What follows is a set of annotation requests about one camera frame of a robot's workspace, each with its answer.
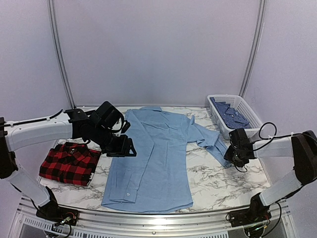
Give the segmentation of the light blue long sleeve shirt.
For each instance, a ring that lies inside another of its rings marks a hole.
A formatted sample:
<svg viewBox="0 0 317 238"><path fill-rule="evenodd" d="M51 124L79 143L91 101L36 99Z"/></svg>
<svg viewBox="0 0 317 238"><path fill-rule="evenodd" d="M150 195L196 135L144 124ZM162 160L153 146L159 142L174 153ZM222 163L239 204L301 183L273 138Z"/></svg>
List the light blue long sleeve shirt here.
<svg viewBox="0 0 317 238"><path fill-rule="evenodd" d="M196 143L223 167L226 145L220 133L209 130L183 114L160 107L128 110L136 157L113 158L101 205L138 213L169 213L189 208L193 199L188 183L186 147Z"/></svg>

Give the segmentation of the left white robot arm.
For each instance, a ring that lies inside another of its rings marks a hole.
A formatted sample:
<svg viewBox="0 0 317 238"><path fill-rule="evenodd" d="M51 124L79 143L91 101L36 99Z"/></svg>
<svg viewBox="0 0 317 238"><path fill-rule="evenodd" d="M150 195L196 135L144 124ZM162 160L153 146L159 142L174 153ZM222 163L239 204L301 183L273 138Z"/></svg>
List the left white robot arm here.
<svg viewBox="0 0 317 238"><path fill-rule="evenodd" d="M61 110L53 116L22 121L0 119L0 178L28 196L51 220L63 213L53 192L37 181L18 164L15 151L30 145L59 139L90 140L109 157L135 157L133 141L125 132L130 123L110 102L96 110Z"/></svg>

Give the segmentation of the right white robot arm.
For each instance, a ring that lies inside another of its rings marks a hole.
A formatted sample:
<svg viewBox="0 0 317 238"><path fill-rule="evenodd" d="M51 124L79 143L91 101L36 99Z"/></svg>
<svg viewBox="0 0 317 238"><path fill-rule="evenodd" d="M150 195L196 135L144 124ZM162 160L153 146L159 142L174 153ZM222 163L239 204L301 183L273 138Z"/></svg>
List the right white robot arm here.
<svg viewBox="0 0 317 238"><path fill-rule="evenodd" d="M274 202L295 194L317 179L317 136L311 130L264 139L259 133L248 137L244 129L236 129L229 133L229 141L224 158L238 168L255 159L292 160L290 172L251 198L245 212L250 222L256 222Z"/></svg>

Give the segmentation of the blue patterned shirt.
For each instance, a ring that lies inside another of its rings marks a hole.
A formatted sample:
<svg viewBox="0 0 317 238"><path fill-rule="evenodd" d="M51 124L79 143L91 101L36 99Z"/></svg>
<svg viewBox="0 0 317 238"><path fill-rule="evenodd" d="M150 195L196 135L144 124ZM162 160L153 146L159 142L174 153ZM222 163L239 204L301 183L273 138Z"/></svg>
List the blue patterned shirt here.
<svg viewBox="0 0 317 238"><path fill-rule="evenodd" d="M225 125L230 129L249 129L249 121L236 109L232 108L229 103L226 102L217 102L214 97L211 97L213 105L220 114Z"/></svg>

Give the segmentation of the white plastic basket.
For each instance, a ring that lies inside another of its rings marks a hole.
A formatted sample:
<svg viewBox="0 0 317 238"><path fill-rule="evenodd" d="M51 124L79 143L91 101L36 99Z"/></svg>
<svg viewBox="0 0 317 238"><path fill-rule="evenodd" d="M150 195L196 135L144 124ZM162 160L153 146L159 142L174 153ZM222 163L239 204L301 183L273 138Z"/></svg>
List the white plastic basket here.
<svg viewBox="0 0 317 238"><path fill-rule="evenodd" d="M212 94L207 96L210 115L224 139L235 129L244 129L252 137L262 126L262 122L246 101L237 95Z"/></svg>

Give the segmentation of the red black plaid shirt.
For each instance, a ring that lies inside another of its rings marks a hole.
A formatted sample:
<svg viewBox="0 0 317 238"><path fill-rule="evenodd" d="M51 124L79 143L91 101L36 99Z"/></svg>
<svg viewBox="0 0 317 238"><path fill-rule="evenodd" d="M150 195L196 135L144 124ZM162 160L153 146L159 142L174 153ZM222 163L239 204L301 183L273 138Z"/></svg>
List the red black plaid shirt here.
<svg viewBox="0 0 317 238"><path fill-rule="evenodd" d="M79 186L88 186L94 176L101 151L86 143L66 142L50 149L39 169L39 176Z"/></svg>

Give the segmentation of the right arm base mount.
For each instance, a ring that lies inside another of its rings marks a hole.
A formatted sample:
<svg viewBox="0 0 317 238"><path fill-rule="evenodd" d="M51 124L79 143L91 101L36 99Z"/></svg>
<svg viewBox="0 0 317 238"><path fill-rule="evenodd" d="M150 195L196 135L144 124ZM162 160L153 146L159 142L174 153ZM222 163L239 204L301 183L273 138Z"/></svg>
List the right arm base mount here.
<svg viewBox="0 0 317 238"><path fill-rule="evenodd" d="M230 211L226 215L226 220L232 227L246 226L254 223L260 223L271 219L269 209L264 209L258 214L253 213L250 209L241 209Z"/></svg>

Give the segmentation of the aluminium front frame rail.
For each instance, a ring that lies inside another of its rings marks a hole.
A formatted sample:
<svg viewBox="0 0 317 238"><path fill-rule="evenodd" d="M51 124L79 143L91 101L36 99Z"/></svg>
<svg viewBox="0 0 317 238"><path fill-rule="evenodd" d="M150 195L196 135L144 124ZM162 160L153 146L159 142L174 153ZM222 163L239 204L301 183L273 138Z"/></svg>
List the aluminium front frame rail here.
<svg viewBox="0 0 317 238"><path fill-rule="evenodd" d="M53 222L36 217L29 200L20 202L8 237L44 238L244 238L255 225L233 227L229 210L167 215L127 214L78 209L77 224L53 228Z"/></svg>

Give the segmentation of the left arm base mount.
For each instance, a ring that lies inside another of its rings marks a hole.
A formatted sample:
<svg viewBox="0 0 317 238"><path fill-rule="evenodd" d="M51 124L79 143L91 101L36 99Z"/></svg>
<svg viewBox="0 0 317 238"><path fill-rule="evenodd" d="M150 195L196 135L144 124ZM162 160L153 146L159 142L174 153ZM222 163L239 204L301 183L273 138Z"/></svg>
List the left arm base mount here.
<svg viewBox="0 0 317 238"><path fill-rule="evenodd" d="M36 216L53 221L58 225L75 226L78 221L79 211L65 207L39 208Z"/></svg>

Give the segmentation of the right aluminium wall post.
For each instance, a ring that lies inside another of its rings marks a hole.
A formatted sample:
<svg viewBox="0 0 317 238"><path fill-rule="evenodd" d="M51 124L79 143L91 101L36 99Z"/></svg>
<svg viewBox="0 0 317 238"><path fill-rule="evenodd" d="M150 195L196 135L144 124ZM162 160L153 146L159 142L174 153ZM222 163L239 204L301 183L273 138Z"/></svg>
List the right aluminium wall post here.
<svg viewBox="0 0 317 238"><path fill-rule="evenodd" d="M256 27L254 31L254 37L251 45L251 51L249 54L246 70L243 76L242 84L239 90L239 96L244 98L247 92L248 85L251 81L253 67L256 61L257 53L260 47L261 37L264 28L265 12L266 12L267 1L260 0L258 15L256 20Z"/></svg>

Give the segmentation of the aluminium wall post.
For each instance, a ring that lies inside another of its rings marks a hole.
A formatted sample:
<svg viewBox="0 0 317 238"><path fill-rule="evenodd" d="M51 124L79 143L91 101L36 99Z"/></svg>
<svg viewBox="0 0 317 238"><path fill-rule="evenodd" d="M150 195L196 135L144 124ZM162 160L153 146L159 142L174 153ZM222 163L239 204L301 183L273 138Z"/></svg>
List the aluminium wall post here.
<svg viewBox="0 0 317 238"><path fill-rule="evenodd" d="M71 86L68 79L67 70L66 70L66 66L65 66L64 58L62 54L62 48L61 48L57 18L56 18L55 2L53 0L48 0L47 4L48 4L48 14L50 19L50 26L51 26L54 50L55 50L56 59L57 59L57 65L60 71L60 75L61 75L61 79L64 86L68 104L73 109L73 108L76 108L76 105L75 105L74 97L71 91Z"/></svg>
<svg viewBox="0 0 317 238"><path fill-rule="evenodd" d="M248 85L251 81L253 67L256 61L257 53L260 47L261 37L264 28L265 12L266 12L267 1L260 0L258 15L256 20L256 27L254 31L254 37L251 45L251 51L249 54L246 70L243 76L242 84L239 90L239 96L244 98L247 92Z"/></svg>

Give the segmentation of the left aluminium wall post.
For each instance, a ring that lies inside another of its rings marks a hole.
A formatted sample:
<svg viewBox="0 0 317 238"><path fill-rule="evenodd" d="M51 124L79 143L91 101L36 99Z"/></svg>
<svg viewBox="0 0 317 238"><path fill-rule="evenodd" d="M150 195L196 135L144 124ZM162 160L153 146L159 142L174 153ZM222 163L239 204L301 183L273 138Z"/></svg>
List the left aluminium wall post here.
<svg viewBox="0 0 317 238"><path fill-rule="evenodd" d="M61 48L57 18L56 18L55 2L53 0L48 0L47 4L48 4L48 14L50 19L50 26L51 26L54 50L55 50L56 59L57 59L57 65L60 71L60 75L61 75L61 79L64 86L68 104L73 109L73 108L76 108L76 105L75 105L74 97L71 91L71 86L68 79L67 70L66 70L66 66L65 66L64 58L62 54L62 48Z"/></svg>

